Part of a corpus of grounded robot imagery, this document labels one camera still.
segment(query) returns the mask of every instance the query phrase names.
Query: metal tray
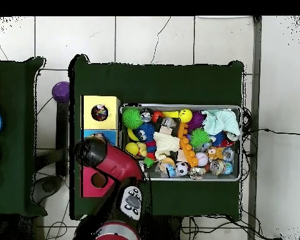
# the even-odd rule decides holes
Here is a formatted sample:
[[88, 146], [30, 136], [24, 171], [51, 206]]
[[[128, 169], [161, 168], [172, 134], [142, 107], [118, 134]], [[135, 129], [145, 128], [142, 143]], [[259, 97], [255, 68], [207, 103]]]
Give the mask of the metal tray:
[[119, 147], [123, 148], [131, 140], [128, 137], [128, 132], [126, 126], [121, 122], [122, 113], [127, 108], [138, 108], [142, 109], [144, 107], [151, 108], [154, 111], [179, 111], [180, 109], [190, 109], [192, 111], [208, 111], [212, 109], [231, 109], [237, 117], [237, 122], [240, 129], [239, 140], [236, 141], [233, 149], [235, 151], [234, 163], [233, 163], [233, 172], [230, 175], [218, 175], [215, 176], [210, 172], [207, 172], [204, 175], [203, 179], [193, 180], [188, 175], [183, 177], [174, 177], [174, 178], [164, 178], [160, 177], [158, 172], [155, 172], [154, 169], [156, 164], [150, 167], [147, 170], [146, 177], [150, 178], [152, 181], [238, 181], [241, 178], [241, 166], [243, 159], [243, 139], [242, 139], [242, 124], [243, 124], [243, 111], [239, 106], [233, 105], [182, 105], [182, 104], [122, 104], [119, 108]]

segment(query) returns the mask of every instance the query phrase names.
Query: yellow smiley ball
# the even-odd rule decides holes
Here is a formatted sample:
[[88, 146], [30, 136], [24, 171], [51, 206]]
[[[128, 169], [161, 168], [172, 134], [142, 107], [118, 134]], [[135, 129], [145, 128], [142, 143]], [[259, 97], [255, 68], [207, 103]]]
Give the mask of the yellow smiley ball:
[[182, 123], [188, 123], [193, 118], [193, 113], [190, 109], [182, 109], [179, 112], [179, 119]]
[[139, 152], [139, 147], [135, 142], [130, 142], [126, 145], [126, 151], [136, 156]]

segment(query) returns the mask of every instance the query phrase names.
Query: pink box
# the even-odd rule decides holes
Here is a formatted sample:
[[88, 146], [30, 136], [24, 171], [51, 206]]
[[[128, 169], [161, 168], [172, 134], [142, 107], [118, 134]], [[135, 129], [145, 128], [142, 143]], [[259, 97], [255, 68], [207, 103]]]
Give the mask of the pink box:
[[114, 184], [114, 181], [108, 177], [105, 187], [98, 188], [93, 186], [91, 178], [96, 173], [99, 172], [91, 167], [83, 167], [83, 191], [81, 197], [103, 197]]

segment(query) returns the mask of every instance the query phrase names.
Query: yellow box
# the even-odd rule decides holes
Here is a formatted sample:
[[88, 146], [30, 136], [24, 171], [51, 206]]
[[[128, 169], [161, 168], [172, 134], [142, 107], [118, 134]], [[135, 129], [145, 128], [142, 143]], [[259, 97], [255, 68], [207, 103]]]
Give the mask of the yellow box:
[[[83, 105], [83, 129], [118, 130], [120, 107], [120, 100], [118, 98], [110, 96], [83, 96]], [[91, 115], [93, 107], [97, 105], [104, 105], [107, 108], [108, 116], [103, 121], [97, 121]]]

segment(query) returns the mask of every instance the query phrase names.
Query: dark green table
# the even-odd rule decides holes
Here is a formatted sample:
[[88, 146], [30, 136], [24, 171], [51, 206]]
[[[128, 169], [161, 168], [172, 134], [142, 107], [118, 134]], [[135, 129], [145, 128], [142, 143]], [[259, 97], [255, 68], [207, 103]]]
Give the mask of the dark green table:
[[31, 200], [34, 181], [34, 82], [41, 57], [0, 61], [0, 214], [46, 215]]
[[[116, 96], [121, 103], [241, 105], [243, 64], [192, 66], [90, 64], [76, 56], [69, 65], [71, 78], [71, 146], [80, 139], [80, 96]], [[79, 165], [71, 179], [70, 214], [80, 218], [92, 214], [103, 199], [80, 197]], [[154, 215], [196, 216], [228, 214], [239, 219], [239, 182], [152, 181]], [[147, 184], [141, 185], [145, 194]]]

